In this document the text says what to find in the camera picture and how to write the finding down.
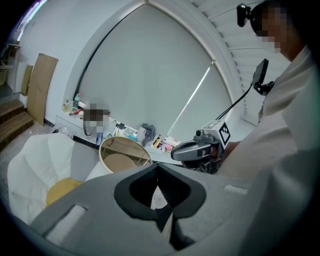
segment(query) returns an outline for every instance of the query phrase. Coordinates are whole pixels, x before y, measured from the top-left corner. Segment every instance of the yellow cushion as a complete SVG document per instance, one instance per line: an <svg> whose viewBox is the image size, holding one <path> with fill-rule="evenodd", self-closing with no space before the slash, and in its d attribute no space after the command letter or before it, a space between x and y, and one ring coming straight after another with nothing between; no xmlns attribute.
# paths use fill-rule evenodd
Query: yellow cushion
<svg viewBox="0 0 320 256"><path fill-rule="evenodd" d="M81 184L82 182L76 181L72 178L66 178L58 181L49 189L48 194L46 195L46 206L48 207Z"/></svg>

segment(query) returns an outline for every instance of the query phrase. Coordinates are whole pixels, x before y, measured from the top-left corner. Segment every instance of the floor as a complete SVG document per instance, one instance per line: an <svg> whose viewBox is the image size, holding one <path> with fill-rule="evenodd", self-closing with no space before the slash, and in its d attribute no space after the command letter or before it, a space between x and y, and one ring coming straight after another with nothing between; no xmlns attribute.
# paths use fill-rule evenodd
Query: floor
<svg viewBox="0 0 320 256"><path fill-rule="evenodd" d="M0 199L8 211L10 210L7 181L9 162L21 151L27 139L29 139L32 135L50 134L51 132L52 127L46 124L42 126L34 122L32 127L21 133L4 150L0 152Z"/></svg>

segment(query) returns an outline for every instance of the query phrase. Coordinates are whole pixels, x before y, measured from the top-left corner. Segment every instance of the wooden board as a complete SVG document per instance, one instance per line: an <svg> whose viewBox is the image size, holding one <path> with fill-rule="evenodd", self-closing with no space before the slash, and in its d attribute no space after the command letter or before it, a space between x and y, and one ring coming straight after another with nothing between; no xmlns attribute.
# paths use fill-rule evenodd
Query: wooden board
<svg viewBox="0 0 320 256"><path fill-rule="evenodd" d="M47 94L58 59L39 53L30 78L26 109L40 125L44 125Z"/></svg>
<svg viewBox="0 0 320 256"><path fill-rule="evenodd" d="M25 68L22 85L21 85L21 94L23 96L27 96L28 94L28 88L29 88L32 69L33 69L33 66L30 66L30 65L27 65Z"/></svg>

